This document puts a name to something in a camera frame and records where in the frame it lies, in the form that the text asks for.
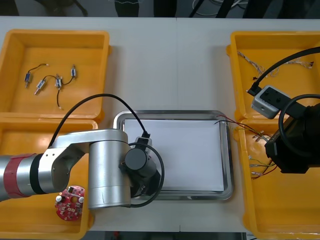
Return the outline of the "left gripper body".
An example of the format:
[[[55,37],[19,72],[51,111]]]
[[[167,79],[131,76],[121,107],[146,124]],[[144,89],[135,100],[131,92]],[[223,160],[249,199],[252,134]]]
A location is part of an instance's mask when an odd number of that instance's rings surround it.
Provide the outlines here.
[[[131,184],[131,198],[140,196],[151,196],[157,191],[159,187],[161,175],[158,171],[151,177],[141,177],[135,173],[130,173],[129,180]]]

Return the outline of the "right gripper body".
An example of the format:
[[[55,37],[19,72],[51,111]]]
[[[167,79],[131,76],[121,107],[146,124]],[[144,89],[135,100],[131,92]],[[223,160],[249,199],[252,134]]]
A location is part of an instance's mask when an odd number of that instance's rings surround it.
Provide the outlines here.
[[[305,174],[309,170],[306,159],[295,154],[284,144],[276,131],[264,145],[266,156],[271,159],[283,174]]]

